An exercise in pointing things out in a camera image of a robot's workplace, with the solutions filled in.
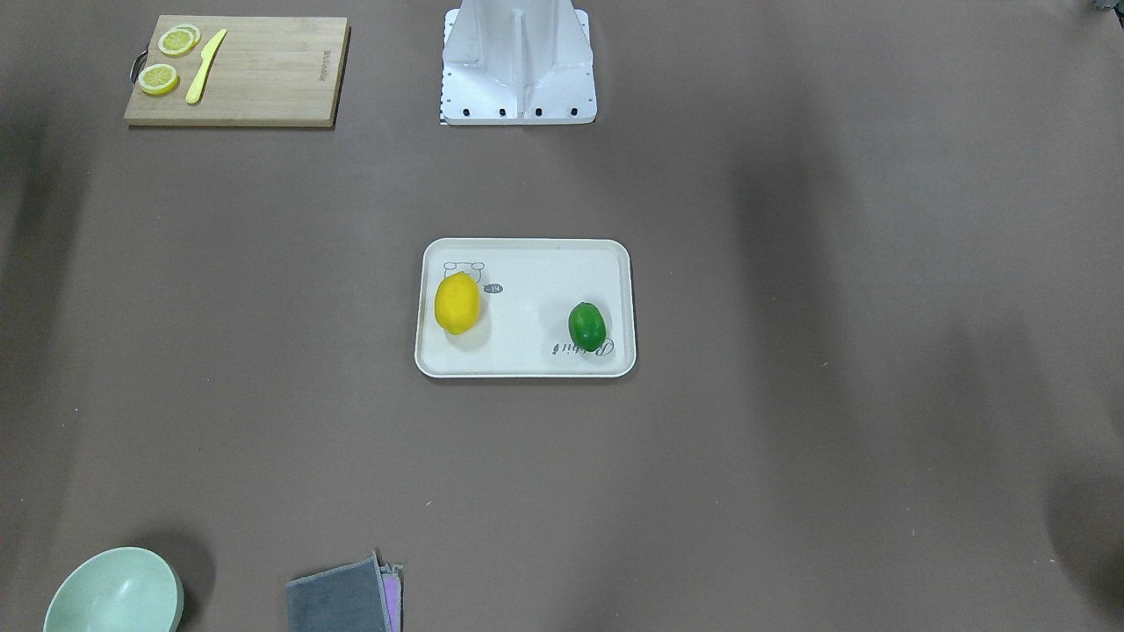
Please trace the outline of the white rabbit print tray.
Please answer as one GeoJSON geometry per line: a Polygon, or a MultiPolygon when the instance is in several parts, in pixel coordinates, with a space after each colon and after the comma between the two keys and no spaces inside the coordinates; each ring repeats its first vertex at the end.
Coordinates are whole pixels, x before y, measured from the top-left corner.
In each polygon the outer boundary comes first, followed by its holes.
{"type": "Polygon", "coordinates": [[[629,251],[613,240],[434,240],[422,256],[414,362],[429,377],[622,377],[636,363],[629,251]],[[434,299],[450,276],[480,288],[473,328],[450,335],[434,299]],[[578,347],[566,320],[579,303],[602,314],[607,337],[578,347]]]}

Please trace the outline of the mint green bowl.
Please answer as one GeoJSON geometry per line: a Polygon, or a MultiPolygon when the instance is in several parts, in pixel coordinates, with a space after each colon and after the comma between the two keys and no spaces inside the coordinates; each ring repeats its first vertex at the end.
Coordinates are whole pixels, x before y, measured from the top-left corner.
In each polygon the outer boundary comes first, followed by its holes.
{"type": "Polygon", "coordinates": [[[44,631],[176,631],[184,585],[149,549],[119,547],[67,575],[48,605],[44,631]]]}

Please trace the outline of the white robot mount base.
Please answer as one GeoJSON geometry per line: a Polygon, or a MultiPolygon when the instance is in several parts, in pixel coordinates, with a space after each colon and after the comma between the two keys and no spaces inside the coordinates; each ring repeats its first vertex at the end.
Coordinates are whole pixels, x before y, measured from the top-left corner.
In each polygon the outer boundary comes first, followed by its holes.
{"type": "Polygon", "coordinates": [[[598,103],[589,22],[570,1],[463,1],[450,9],[441,123],[593,123],[598,103]]]}

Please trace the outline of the lemon slice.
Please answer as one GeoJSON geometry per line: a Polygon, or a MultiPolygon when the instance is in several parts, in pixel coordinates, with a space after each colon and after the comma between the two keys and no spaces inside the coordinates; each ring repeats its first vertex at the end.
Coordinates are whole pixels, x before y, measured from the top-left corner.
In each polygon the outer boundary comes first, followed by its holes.
{"type": "Polygon", "coordinates": [[[173,25],[162,33],[157,40],[158,49],[167,57],[184,56],[201,40],[201,31],[193,24],[173,25]]]}
{"type": "Polygon", "coordinates": [[[140,92],[152,97],[164,96],[173,91],[180,83],[180,73],[171,64],[157,63],[142,67],[135,84],[140,92]]]}

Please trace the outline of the green lime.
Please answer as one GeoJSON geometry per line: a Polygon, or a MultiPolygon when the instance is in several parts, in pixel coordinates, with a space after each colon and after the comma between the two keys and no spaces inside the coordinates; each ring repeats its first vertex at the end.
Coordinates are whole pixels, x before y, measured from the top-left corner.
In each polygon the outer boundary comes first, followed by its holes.
{"type": "Polygon", "coordinates": [[[608,332],[597,305],[578,303],[566,316],[566,332],[575,347],[595,353],[607,340],[608,332]]]}

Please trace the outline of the yellow lemon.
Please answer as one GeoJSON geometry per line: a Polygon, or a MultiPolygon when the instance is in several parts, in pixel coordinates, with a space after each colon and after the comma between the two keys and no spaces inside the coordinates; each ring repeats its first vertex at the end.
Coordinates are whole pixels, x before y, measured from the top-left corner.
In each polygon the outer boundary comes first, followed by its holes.
{"type": "Polygon", "coordinates": [[[435,292],[435,320],[448,335],[461,335],[480,319],[480,288],[473,276],[457,272],[445,277],[435,292]]]}

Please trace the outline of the wooden cutting board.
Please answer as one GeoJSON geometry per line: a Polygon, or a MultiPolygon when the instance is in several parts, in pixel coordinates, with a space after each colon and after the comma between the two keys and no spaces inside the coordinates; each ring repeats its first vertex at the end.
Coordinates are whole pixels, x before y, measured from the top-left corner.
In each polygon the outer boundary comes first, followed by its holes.
{"type": "Polygon", "coordinates": [[[176,67],[180,83],[164,96],[133,87],[124,119],[132,126],[330,128],[348,60],[348,34],[345,18],[161,15],[146,61],[176,67]],[[181,24],[200,28],[200,44],[184,56],[167,57],[158,39],[181,24]],[[200,51],[220,29],[227,35],[199,103],[185,103],[201,64],[200,51]]]}

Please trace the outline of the grey folded cloth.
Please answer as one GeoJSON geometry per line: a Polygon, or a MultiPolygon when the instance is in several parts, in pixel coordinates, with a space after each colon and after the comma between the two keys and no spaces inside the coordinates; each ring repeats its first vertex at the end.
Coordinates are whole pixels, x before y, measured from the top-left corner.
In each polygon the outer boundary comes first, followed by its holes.
{"type": "Polygon", "coordinates": [[[290,631],[401,631],[401,565],[378,556],[285,584],[290,631]]]}

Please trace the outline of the yellow plastic knife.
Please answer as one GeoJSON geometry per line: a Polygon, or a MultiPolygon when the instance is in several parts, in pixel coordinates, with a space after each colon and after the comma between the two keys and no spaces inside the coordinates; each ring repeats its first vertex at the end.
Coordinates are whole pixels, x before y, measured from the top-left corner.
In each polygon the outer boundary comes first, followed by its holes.
{"type": "Polygon", "coordinates": [[[216,31],[211,39],[207,40],[205,44],[200,56],[201,63],[196,75],[193,76],[192,83],[190,84],[188,91],[185,91],[185,103],[194,105],[199,103],[202,99],[202,93],[205,91],[205,85],[207,85],[207,80],[212,69],[214,56],[218,49],[220,49],[224,38],[227,35],[227,28],[221,28],[216,31]]]}

